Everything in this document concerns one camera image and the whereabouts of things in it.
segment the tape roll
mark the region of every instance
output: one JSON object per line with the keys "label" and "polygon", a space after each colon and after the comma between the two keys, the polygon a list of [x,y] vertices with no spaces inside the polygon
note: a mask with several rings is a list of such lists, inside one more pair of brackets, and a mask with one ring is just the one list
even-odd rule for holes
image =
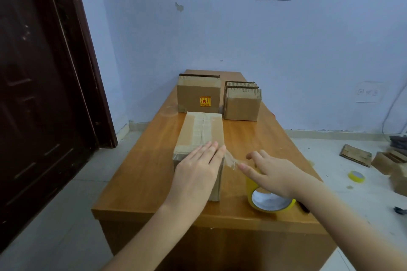
{"label": "tape roll", "polygon": [[348,177],[352,181],[355,181],[355,182],[358,182],[358,183],[362,183],[363,181],[365,181],[365,176],[363,176],[359,171],[351,171],[348,174]]}
{"label": "tape roll", "polygon": [[295,199],[284,198],[272,193],[256,191],[260,186],[252,179],[246,177],[246,194],[249,204],[256,210],[276,213],[286,211],[295,204]]}

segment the door panel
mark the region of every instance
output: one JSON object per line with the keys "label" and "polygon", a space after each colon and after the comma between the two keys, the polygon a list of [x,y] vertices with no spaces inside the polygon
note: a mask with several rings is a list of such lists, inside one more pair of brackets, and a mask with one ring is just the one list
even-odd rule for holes
{"label": "door panel", "polygon": [[61,38],[39,15],[33,0],[0,0],[0,250],[95,149],[75,122],[70,103],[83,100],[69,98],[61,76],[72,74],[55,61]]}

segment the baseboard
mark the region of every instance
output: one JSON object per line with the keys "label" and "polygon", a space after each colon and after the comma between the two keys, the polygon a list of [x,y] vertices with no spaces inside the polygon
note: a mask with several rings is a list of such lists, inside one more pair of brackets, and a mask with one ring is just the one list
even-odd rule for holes
{"label": "baseboard", "polygon": [[390,135],[400,134],[381,134],[381,133],[358,133],[345,131],[308,131],[308,130],[290,130],[285,129],[290,138],[312,138],[312,139],[335,139],[335,140],[370,140],[370,141],[389,141]]}
{"label": "baseboard", "polygon": [[129,124],[126,123],[126,125],[122,127],[119,132],[116,133],[117,141],[120,142],[127,135],[127,133],[129,133],[129,131]]}
{"label": "baseboard", "polygon": [[150,122],[129,122],[130,131],[137,131],[137,132],[144,132],[144,130],[148,127]]}

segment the wall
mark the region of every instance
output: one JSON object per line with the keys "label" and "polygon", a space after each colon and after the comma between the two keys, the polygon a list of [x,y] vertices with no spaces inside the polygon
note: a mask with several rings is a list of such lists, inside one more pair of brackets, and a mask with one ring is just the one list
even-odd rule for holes
{"label": "wall", "polygon": [[[380,132],[407,82],[404,0],[104,0],[128,117],[153,118],[187,68],[240,71],[284,128]],[[184,6],[177,11],[175,2]],[[380,104],[353,99],[385,82]],[[398,101],[386,124],[407,121]]]}
{"label": "wall", "polygon": [[112,38],[103,0],[82,0],[116,133],[129,119],[126,114]]}

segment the left hand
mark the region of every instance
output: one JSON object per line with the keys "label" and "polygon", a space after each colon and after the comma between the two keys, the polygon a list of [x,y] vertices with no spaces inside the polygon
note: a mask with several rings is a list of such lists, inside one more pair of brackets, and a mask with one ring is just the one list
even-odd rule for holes
{"label": "left hand", "polygon": [[199,146],[176,167],[165,205],[185,211],[195,221],[204,209],[218,176],[226,146],[208,142]]}

